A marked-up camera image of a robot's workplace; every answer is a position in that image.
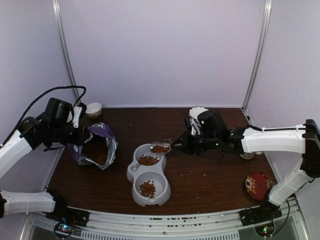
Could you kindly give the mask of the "grey double pet bowl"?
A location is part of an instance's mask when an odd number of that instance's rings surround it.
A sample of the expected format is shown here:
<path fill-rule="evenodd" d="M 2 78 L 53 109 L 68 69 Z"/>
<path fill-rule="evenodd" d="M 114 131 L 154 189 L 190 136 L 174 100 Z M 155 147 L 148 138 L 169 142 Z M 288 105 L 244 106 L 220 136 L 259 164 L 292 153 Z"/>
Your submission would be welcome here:
<path fill-rule="evenodd" d="M 134 201 L 140 206 L 163 205 L 171 196 L 171 186 L 165 176 L 167 157 L 163 153 L 152 153 L 150 143 L 137 147 L 132 156 L 132 162 L 127 167 L 126 177 L 132 183 L 131 193 Z M 159 162 L 155 165 L 141 165 L 141 155 L 158 157 Z M 141 195 L 139 186 L 148 180 L 154 182 L 156 192 L 154 198 Z"/>

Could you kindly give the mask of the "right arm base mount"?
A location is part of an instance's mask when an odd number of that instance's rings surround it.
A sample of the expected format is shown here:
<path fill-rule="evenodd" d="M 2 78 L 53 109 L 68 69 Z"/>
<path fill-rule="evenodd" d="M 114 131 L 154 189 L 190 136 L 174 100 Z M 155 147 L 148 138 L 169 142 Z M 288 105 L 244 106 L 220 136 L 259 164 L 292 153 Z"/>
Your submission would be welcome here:
<path fill-rule="evenodd" d="M 254 226 L 256 234 L 260 237 L 271 237 L 276 230 L 274 220 L 282 216 L 281 210 L 272 211 L 267 208 L 247 207 L 239 211 L 239 217 L 243 227 Z"/>

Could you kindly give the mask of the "purple puppy food bag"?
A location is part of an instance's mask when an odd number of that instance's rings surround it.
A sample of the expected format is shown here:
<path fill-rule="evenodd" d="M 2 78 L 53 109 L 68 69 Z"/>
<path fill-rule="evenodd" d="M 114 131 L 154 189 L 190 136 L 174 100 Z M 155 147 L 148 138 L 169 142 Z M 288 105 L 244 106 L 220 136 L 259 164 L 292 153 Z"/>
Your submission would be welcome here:
<path fill-rule="evenodd" d="M 68 151 L 78 166 L 93 165 L 105 170 L 116 159 L 116 136 L 106 122 L 95 123 L 88 127 L 88 131 L 89 138 L 84 144 L 68 144 Z"/>

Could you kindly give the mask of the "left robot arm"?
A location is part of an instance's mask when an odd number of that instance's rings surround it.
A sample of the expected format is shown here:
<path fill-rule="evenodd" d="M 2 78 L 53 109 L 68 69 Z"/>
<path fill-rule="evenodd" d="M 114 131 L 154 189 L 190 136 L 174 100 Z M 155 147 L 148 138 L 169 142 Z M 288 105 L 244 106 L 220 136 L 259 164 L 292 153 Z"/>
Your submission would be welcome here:
<path fill-rule="evenodd" d="M 15 127 L 8 141 L 0 147 L 0 175 L 3 177 L 21 158 L 40 145 L 53 151 L 53 144 L 82 146 L 90 137 L 87 127 L 79 124 L 87 106 L 50 98 L 45 111 L 38 117 L 27 117 Z M 0 216 L 44 212 L 67 222 L 72 211 L 67 200 L 56 190 L 42 192 L 0 192 Z"/>

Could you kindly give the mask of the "metal food scoop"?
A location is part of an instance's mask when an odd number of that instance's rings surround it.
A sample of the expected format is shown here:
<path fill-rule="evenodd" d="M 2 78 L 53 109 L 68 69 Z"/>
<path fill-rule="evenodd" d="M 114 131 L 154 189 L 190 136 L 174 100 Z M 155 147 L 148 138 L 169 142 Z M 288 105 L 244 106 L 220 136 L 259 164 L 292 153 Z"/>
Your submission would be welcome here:
<path fill-rule="evenodd" d="M 171 139 L 160 139 L 151 143 L 150 151 L 156 154 L 167 154 L 172 150 Z"/>

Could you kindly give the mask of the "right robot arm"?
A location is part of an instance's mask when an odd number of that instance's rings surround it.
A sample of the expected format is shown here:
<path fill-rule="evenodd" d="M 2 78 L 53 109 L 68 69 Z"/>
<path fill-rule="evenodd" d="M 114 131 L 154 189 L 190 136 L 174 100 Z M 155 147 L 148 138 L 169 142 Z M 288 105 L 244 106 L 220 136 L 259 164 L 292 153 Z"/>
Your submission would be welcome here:
<path fill-rule="evenodd" d="M 295 168 L 265 194 L 263 205 L 256 210 L 261 221 L 268 220 L 288 197 L 320 176 L 320 129 L 312 119 L 283 128 L 248 125 L 228 129 L 218 111 L 205 110 L 184 121 L 186 131 L 171 144 L 171 148 L 188 155 L 200 155 L 215 149 L 235 155 L 259 152 L 301 154 Z"/>

